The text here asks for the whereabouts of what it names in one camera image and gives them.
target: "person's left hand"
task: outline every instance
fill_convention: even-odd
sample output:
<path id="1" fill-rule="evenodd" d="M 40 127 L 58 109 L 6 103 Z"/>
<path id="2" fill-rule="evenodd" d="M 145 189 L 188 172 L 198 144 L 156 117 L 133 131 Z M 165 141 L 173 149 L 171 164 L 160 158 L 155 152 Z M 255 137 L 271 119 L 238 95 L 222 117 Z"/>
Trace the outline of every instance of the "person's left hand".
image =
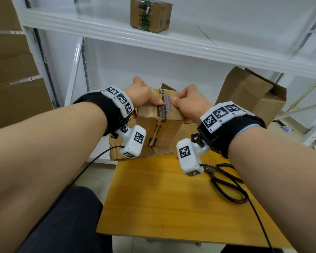
<path id="1" fill-rule="evenodd" d="M 139 76 L 135 76 L 132 84 L 124 89 L 124 91 L 131 99 L 134 108 L 144 105 L 147 101 L 156 106 L 163 104 L 162 100 L 152 93 L 147 84 Z M 136 110 L 132 112 L 132 116 L 135 119 L 137 118 Z"/>

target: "forearm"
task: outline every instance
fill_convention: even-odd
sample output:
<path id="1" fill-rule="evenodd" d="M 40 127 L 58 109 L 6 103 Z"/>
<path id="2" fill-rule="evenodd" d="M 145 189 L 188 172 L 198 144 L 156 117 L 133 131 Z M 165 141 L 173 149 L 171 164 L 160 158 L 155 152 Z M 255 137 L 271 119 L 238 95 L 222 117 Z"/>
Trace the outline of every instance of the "forearm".
<path id="1" fill-rule="evenodd" d="M 82 102 L 0 129 L 0 240 L 22 242 L 77 174 L 106 126 L 103 111 Z"/>
<path id="2" fill-rule="evenodd" d="M 316 252 L 316 152 L 260 127 L 231 142 L 228 157 L 299 252 Z"/>

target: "green packing tape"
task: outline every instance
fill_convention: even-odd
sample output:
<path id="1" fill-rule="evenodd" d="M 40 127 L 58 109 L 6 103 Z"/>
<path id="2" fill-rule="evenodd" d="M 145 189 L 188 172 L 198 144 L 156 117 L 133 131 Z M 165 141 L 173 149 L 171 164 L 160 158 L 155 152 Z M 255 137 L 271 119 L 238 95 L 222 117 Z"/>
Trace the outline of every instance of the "green packing tape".
<path id="1" fill-rule="evenodd" d="M 151 2 L 149 0 L 143 0 L 144 3 L 139 5 L 139 8 L 142 9 L 143 17 L 141 18 L 141 29 L 144 31 L 150 31 L 150 21 L 149 21 L 149 12 L 146 14 L 147 8 L 151 10 Z"/>

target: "light blue sleeve cuff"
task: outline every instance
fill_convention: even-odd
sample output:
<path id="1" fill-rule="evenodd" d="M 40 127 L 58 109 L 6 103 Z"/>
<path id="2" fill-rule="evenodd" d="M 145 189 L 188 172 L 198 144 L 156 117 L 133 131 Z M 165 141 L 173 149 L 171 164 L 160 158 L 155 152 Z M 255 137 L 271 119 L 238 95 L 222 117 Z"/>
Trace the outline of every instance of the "light blue sleeve cuff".
<path id="1" fill-rule="evenodd" d="M 247 129 L 251 128 L 251 127 L 254 127 L 254 126 L 259 126 L 259 127 L 260 127 L 260 125 L 258 125 L 258 124 L 256 124 L 256 123 L 250 124 L 250 125 L 244 127 L 242 130 L 240 130 L 234 137 L 236 137 L 236 136 L 239 135 L 240 133 L 242 133 L 242 132 L 244 132 L 245 130 L 247 130 Z"/>

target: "person's right arm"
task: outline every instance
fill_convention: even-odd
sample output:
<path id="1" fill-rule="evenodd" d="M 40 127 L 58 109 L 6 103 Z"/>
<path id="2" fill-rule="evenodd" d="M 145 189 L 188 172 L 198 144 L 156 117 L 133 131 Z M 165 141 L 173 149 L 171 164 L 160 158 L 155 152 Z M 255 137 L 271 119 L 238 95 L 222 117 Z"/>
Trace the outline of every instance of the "person's right arm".
<path id="1" fill-rule="evenodd" d="M 213 106 L 195 85 L 172 103 L 198 124 Z M 292 246 L 316 252 L 316 151 L 255 126 L 232 140 L 228 157 Z"/>

